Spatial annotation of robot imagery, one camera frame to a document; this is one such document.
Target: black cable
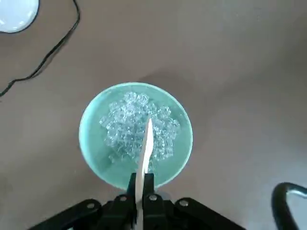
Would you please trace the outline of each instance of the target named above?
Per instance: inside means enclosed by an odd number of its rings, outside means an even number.
[[[278,230],[298,230],[298,226],[287,204],[287,195],[295,194],[307,198],[307,188],[292,183],[278,184],[272,194],[272,211]]]
[[[81,13],[80,13],[80,8],[79,5],[77,3],[77,0],[72,0],[76,10],[77,10],[77,20],[74,23],[74,25],[72,26],[72,28],[65,34],[65,36],[46,54],[46,56],[44,57],[44,59],[42,60],[42,62],[38,65],[38,67],[26,78],[18,78],[18,79],[14,79],[12,80],[8,86],[0,93],[0,97],[2,97],[4,94],[6,94],[10,88],[18,81],[26,81],[29,79],[33,79],[35,77],[37,77],[41,72],[42,72],[42,68],[44,67],[45,63],[48,60],[51,60],[53,57],[51,57],[51,55],[56,54],[57,52],[60,51],[60,49],[62,48],[62,46],[69,40],[69,37],[72,35],[72,33],[75,31],[75,29],[77,28],[79,22],[80,22],[80,18],[81,18]]]

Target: white plastic knife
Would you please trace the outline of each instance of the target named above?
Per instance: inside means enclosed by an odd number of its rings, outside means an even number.
[[[139,166],[135,179],[135,203],[138,204],[142,200],[145,173],[148,172],[149,159],[154,148],[154,132],[151,118],[148,118],[142,149],[140,153]]]

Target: bowl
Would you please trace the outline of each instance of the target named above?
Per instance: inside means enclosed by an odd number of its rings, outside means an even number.
[[[87,106],[79,127],[79,143],[89,167],[110,185],[126,190],[131,173],[135,173],[133,160],[111,162],[113,149],[104,142],[106,130],[99,121],[109,113],[109,104],[119,101],[127,92],[145,93],[158,106],[171,109],[171,117],[180,123],[181,130],[174,142],[174,155],[155,165],[154,186],[158,188],[173,180],[186,165],[192,150],[193,134],[189,117],[183,106],[168,92],[146,83],[129,82],[114,85],[99,93]]]

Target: screw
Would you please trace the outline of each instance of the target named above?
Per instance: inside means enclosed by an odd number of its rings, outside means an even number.
[[[154,195],[150,195],[149,196],[149,199],[151,200],[151,201],[155,201],[155,200],[157,200],[157,196],[154,194]]]
[[[180,200],[180,201],[179,201],[179,204],[180,204],[181,206],[183,206],[183,207],[186,207],[186,206],[189,205],[188,201],[186,201],[186,200]]]
[[[127,200],[127,198],[123,195],[123,196],[121,196],[120,197],[120,199],[119,199],[120,201],[126,201]]]
[[[88,204],[86,207],[89,208],[89,209],[91,209],[91,208],[94,208],[94,207],[95,207],[95,204],[90,203],[90,204]]]

